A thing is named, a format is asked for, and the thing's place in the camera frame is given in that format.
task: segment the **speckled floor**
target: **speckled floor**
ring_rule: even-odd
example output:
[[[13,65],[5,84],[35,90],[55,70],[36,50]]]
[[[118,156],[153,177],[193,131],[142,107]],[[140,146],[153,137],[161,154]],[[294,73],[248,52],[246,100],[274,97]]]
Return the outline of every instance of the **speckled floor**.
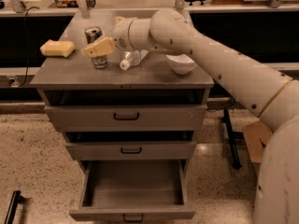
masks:
[[[25,203],[19,204],[14,224],[80,223],[68,210],[78,207],[84,176],[42,108],[41,104],[0,104],[0,223],[4,223],[15,189],[21,191]],[[193,219],[144,223],[252,222],[256,176],[244,141],[238,143],[243,167],[232,167],[222,115],[222,111],[206,113],[189,165],[186,180],[188,202],[196,210]],[[230,110],[230,115],[234,131],[256,120],[244,109]]]

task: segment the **gray countertop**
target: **gray countertop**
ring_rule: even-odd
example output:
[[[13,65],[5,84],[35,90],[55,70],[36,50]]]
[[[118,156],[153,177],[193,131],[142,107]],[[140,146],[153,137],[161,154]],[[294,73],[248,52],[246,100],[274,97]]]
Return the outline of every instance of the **gray countertop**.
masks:
[[[167,64],[163,54],[149,53],[142,63],[126,71],[121,70],[121,53],[107,55],[108,65],[94,69],[89,58],[80,53],[86,42],[85,28],[100,26],[110,36],[116,16],[150,18],[156,9],[92,9],[88,13],[79,11],[65,29],[61,40],[74,42],[75,51],[66,59],[49,57],[39,69],[31,84],[41,90],[85,90],[85,89],[165,89],[210,88],[212,78],[199,66],[186,75],[175,73]]]

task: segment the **clear plastic bottle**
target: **clear plastic bottle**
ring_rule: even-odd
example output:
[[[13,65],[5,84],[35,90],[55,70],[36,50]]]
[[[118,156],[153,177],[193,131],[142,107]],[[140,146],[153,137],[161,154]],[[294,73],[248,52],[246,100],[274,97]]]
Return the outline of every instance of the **clear plastic bottle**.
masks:
[[[127,70],[130,67],[138,66],[148,53],[149,52],[145,49],[125,51],[123,53],[123,59],[120,63],[121,69]]]

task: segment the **silver can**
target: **silver can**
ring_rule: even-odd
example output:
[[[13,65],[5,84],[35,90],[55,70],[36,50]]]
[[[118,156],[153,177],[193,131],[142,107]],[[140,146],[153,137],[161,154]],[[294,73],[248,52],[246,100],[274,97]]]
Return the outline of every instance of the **silver can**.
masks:
[[[102,29],[98,26],[91,26],[85,29],[85,36],[88,44],[94,42],[102,35]],[[97,56],[92,58],[93,67],[101,69],[107,66],[107,56]]]

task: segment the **drawer front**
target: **drawer front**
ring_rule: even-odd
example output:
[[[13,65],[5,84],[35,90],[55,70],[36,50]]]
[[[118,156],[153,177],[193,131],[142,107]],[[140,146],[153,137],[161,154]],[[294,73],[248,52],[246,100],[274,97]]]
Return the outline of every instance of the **drawer front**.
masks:
[[[73,160],[105,161],[105,160],[187,160],[192,157],[195,142],[163,142],[155,143],[112,143],[67,144],[65,147]]]
[[[47,106],[46,113],[60,132],[194,131],[201,127],[206,106]]]
[[[180,161],[90,161],[76,221],[189,219]]]

